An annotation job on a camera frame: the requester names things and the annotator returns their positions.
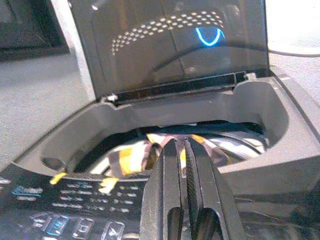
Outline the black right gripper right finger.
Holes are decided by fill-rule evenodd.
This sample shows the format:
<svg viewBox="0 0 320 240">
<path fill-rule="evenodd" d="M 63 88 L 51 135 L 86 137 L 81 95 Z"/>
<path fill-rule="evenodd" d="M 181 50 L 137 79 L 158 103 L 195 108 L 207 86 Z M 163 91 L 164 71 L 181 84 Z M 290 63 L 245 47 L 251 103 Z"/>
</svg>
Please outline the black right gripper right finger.
<svg viewBox="0 0 320 240">
<path fill-rule="evenodd" d="M 205 148 L 184 141 L 187 202 L 192 240 L 247 240 L 231 188 Z"/>
</svg>

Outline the yellow tape piece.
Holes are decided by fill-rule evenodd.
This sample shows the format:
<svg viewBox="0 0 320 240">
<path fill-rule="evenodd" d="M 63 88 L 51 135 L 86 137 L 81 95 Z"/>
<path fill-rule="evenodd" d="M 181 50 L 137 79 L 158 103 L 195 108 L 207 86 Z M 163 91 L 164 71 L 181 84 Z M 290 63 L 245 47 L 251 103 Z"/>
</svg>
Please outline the yellow tape piece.
<svg viewBox="0 0 320 240">
<path fill-rule="evenodd" d="M 68 174 L 66 172 L 59 172 L 58 174 L 54 175 L 50 181 L 49 184 L 54 186 L 57 185 L 61 179 L 63 179 L 65 176 L 67 176 Z"/>
<path fill-rule="evenodd" d="M 99 183 L 98 191 L 103 194 L 109 194 L 119 181 L 116 177 L 106 177 Z"/>
</svg>

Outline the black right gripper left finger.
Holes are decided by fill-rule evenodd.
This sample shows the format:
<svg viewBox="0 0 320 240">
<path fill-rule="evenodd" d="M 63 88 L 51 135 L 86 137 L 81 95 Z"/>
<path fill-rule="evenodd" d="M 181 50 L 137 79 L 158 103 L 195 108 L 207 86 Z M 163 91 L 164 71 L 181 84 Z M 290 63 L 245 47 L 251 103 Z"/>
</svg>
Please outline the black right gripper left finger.
<svg viewBox="0 0 320 240">
<path fill-rule="evenodd" d="M 179 158 L 171 139 L 144 187 L 139 240 L 181 240 L 183 218 Z"/>
</svg>

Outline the dark grey top-load washer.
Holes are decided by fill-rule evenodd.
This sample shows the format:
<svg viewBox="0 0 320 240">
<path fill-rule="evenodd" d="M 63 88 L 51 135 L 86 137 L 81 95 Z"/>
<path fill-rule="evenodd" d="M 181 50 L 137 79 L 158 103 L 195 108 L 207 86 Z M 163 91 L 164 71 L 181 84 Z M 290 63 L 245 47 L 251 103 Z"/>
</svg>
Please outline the dark grey top-load washer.
<svg viewBox="0 0 320 240">
<path fill-rule="evenodd" d="M 213 164 L 246 240 L 320 240 L 320 108 L 299 106 L 296 97 L 306 95 L 293 83 L 250 73 L 231 87 L 101 98 L 0 171 L 0 240 L 140 240 L 153 169 L 117 177 L 107 194 L 99 183 L 112 178 L 107 153 L 147 134 L 199 135 L 226 151 L 232 164 Z M 67 176 L 50 185 L 61 172 Z M 192 240 L 181 166 L 179 173 L 180 240 Z"/>
</svg>

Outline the yellow grey plaid shirt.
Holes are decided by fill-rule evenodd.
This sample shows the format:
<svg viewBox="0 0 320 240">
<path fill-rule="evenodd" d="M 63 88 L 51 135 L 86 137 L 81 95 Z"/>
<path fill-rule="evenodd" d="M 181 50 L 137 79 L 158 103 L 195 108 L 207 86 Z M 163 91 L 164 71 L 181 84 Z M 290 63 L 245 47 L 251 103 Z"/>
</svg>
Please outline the yellow grey plaid shirt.
<svg viewBox="0 0 320 240">
<path fill-rule="evenodd" d="M 148 133 L 147 139 L 132 144 L 120 145 L 106 156 L 109 160 L 109 170 L 106 175 L 122 178 L 123 176 L 141 173 L 153 169 L 163 148 L 171 141 L 176 143 L 176 150 L 180 162 L 180 170 L 186 177 L 187 157 L 184 141 L 191 138 L 201 144 L 209 155 L 211 161 L 218 167 L 232 164 L 232 157 L 209 139 L 196 134 L 167 134 Z"/>
</svg>

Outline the dark glass washer lid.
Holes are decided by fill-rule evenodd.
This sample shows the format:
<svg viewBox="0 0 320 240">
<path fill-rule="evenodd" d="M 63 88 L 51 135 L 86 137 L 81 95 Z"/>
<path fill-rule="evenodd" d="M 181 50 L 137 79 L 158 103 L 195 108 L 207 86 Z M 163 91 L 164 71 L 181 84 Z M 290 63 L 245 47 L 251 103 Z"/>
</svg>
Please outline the dark glass washer lid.
<svg viewBox="0 0 320 240">
<path fill-rule="evenodd" d="M 89 98 L 232 87 L 269 71 L 266 0 L 49 0 Z"/>
</svg>

